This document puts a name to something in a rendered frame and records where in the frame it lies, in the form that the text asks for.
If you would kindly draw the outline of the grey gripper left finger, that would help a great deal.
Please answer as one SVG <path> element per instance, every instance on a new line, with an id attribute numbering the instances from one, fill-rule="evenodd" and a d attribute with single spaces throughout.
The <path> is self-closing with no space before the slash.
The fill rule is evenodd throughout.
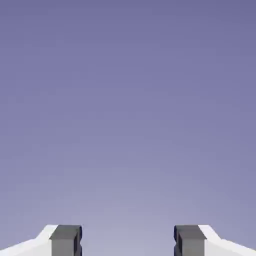
<path id="1" fill-rule="evenodd" d="M 48 224 L 33 239 L 0 250 L 0 256 L 83 256 L 81 225 Z"/>

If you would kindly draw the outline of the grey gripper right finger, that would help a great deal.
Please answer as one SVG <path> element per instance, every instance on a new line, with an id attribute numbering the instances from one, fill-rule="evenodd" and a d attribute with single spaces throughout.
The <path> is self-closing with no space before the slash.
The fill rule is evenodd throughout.
<path id="1" fill-rule="evenodd" d="M 173 256 L 256 256 L 256 250 L 222 239 L 208 224 L 175 225 Z"/>

